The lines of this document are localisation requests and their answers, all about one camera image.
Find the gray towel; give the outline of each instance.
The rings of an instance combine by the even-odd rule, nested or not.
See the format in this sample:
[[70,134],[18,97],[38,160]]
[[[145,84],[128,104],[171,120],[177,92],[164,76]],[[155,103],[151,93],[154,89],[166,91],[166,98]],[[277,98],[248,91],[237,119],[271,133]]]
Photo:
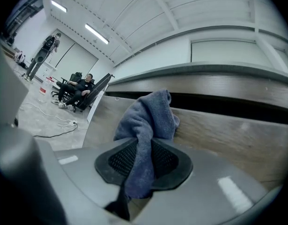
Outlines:
[[133,168],[125,182],[125,194],[130,198],[150,196],[155,179],[151,159],[152,137],[173,140],[179,126],[170,104],[167,90],[150,93],[137,99],[124,113],[117,127],[114,141],[126,137],[137,137],[137,153]]

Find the sitting man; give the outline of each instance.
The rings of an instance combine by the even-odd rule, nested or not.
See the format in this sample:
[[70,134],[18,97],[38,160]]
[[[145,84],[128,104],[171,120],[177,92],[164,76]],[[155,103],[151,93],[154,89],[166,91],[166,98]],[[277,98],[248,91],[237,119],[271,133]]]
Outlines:
[[[67,84],[62,84],[59,90],[59,98],[52,100],[54,104],[58,104],[59,108],[65,108],[68,105],[73,105],[75,102],[82,99],[83,96],[89,94],[92,90],[93,84],[90,83],[93,75],[91,73],[86,75],[85,79],[80,79],[77,82],[68,81]],[[66,103],[62,103],[61,99],[65,92],[74,93],[74,96]]]

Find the gray plastic device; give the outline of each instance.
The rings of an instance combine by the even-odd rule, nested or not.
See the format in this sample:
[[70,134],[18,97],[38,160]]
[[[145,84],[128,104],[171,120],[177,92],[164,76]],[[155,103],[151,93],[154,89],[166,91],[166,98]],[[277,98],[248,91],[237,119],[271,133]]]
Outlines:
[[[53,152],[48,142],[10,126],[27,90],[0,51],[0,82],[2,76],[11,82],[7,97],[0,92],[0,174],[20,192],[33,214],[46,224],[130,224],[103,209],[116,200],[119,186],[106,183],[94,168],[100,154],[129,138]],[[250,224],[279,192],[278,188],[267,193],[252,177],[211,152],[161,141],[186,153],[193,171],[176,189],[154,192],[135,224]],[[246,212],[239,214],[220,189],[218,179],[224,177],[230,177],[253,203]]]

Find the concrete floor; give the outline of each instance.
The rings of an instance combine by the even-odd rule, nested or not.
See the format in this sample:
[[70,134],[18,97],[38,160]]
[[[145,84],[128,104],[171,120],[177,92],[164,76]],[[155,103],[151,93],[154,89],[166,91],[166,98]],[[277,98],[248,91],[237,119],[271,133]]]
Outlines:
[[[25,69],[17,65],[11,58],[7,57],[7,61],[19,77],[26,72]],[[78,123],[78,128],[73,132],[53,138],[40,139],[48,141],[54,151],[81,148],[89,126],[87,122],[89,108],[83,112],[77,110],[76,113],[70,110],[72,108],[60,109],[57,105],[51,103],[52,97],[50,94],[44,96],[39,92],[41,82],[36,78],[33,79],[34,83],[27,82],[23,77],[20,77],[20,80],[28,88],[29,92],[18,111],[19,128],[30,132],[32,135],[41,136],[57,135],[74,129],[71,126],[60,127],[65,126],[65,124],[58,125],[58,123],[69,123],[69,121],[64,122],[55,117],[45,116],[33,105],[24,104],[32,103],[41,108],[46,114],[56,115],[63,120],[76,120]]]

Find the wood grain surface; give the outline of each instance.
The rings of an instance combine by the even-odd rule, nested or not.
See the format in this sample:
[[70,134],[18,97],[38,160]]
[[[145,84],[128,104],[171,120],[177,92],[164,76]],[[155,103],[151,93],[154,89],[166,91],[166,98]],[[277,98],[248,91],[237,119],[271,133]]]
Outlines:
[[109,85],[107,92],[152,92],[238,98],[288,108],[288,85],[268,78],[231,73],[166,75]]
[[[133,99],[103,96],[89,125],[84,147],[113,140]],[[172,108],[180,118],[174,142],[215,152],[261,182],[267,189],[288,172],[288,125]]]

